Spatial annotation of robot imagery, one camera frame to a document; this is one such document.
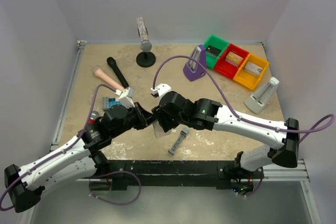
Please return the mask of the beige card holder wallet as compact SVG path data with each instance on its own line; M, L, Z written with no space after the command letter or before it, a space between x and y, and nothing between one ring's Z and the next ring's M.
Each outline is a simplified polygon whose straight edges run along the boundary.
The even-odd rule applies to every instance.
M154 135L156 138L164 137L172 133L172 130L164 131L159 124L153 124Z

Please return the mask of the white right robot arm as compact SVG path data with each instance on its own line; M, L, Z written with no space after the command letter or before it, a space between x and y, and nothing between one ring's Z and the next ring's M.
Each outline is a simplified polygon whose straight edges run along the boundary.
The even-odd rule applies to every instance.
M185 125L198 131L235 133L261 142L261 147L238 153L234 172L240 178L270 164L285 168L298 166L299 135L295 132L299 126L297 120L267 121L249 115L247 118L250 121L257 122L251 124L243 120L245 114L234 116L228 106L210 99L192 102L175 91L152 91L151 94L159 99L158 106L152 112L163 132Z

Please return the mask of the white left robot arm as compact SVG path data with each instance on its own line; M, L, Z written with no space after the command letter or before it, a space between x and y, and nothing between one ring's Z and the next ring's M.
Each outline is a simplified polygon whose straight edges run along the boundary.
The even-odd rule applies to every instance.
M5 168L4 195L12 205L1 211L14 209L24 212L37 205L44 192L68 180L108 174L109 165L101 149L111 144L112 139L130 129L142 130L155 121L152 113L138 103L127 109L115 105L92 123L88 123L67 143L21 167L12 164Z

